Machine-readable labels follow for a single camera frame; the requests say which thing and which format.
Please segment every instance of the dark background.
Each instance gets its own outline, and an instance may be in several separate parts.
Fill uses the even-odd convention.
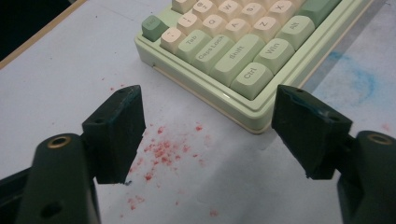
[[[0,61],[69,6],[67,0],[0,0]]]

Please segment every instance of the screw hole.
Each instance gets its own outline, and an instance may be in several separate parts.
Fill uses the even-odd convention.
[[[51,139],[51,140],[48,142],[47,147],[52,148],[52,149],[54,149],[54,148],[59,148],[59,147],[64,147],[64,146],[66,146],[67,144],[69,144],[69,142],[70,142],[71,140],[72,140],[72,139],[71,139],[69,136],[60,136],[60,137],[56,137],[56,138]]]
[[[49,219],[55,217],[63,210],[60,202],[49,203],[41,210],[41,217]]]

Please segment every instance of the red stain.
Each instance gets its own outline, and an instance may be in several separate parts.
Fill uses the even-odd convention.
[[[163,133],[163,129],[164,129],[164,127],[161,126],[161,127],[158,129],[158,132],[157,132],[157,133]]]
[[[205,161],[203,159],[199,160],[199,164],[201,165],[201,167],[206,167]]]
[[[388,133],[390,133],[390,127],[389,127],[389,125],[388,125],[387,123],[383,124],[383,125],[382,125],[382,128],[383,128],[385,131],[387,131]]]
[[[202,124],[199,124],[198,126],[195,127],[195,130],[197,132],[201,131],[203,129]]]
[[[218,210],[210,209],[210,213],[209,214],[210,214],[211,217],[217,217],[219,215],[219,212],[218,212]]]
[[[183,146],[183,151],[184,152],[188,152],[190,150],[190,147],[189,146],[187,146],[187,145],[184,145]]]
[[[146,173],[145,175],[146,181],[150,181],[150,179],[152,178],[152,173]]]

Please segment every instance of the red powder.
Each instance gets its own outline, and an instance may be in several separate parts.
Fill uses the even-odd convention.
[[[190,147],[189,146],[187,146],[187,145],[184,145],[183,146],[183,151],[184,152],[188,152],[190,150]]]
[[[215,209],[210,209],[210,216],[211,217],[217,217],[219,215],[219,212]]]
[[[201,167],[206,167],[205,161],[203,159],[199,160],[199,164],[201,165]]]
[[[198,126],[195,127],[195,130],[196,130],[197,132],[201,131],[202,129],[203,129],[202,124],[200,124],[200,125],[198,125]]]
[[[152,178],[152,173],[146,173],[145,175],[146,181],[150,181],[150,179]]]
[[[164,127],[161,126],[160,128],[158,128],[158,132],[157,133],[163,133],[163,129],[164,129]]]

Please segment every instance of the green keycap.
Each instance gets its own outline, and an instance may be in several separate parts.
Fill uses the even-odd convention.
[[[233,81],[231,89],[249,100],[254,100],[273,77],[271,71],[264,65],[250,63]]]
[[[196,53],[211,40],[211,37],[201,30],[194,30],[179,45],[176,56],[186,63],[191,63]]]
[[[294,48],[288,41],[274,38],[265,45],[254,62],[264,64],[275,75],[293,54]]]
[[[296,15],[309,17],[318,27],[341,0],[306,0]]]
[[[195,56],[192,66],[202,72],[209,74],[216,62],[234,45],[235,43],[226,35],[216,35],[207,43]]]
[[[315,31],[315,25],[306,16],[292,17],[277,33],[276,37],[285,39],[297,50]]]
[[[229,87],[245,66],[253,61],[262,47],[264,47],[264,42],[258,36],[244,35],[216,63],[209,75]]]
[[[169,27],[163,23],[156,16],[149,16],[142,22],[142,32],[143,36],[150,40],[151,42],[155,42],[158,38],[161,37],[163,32],[165,32]]]

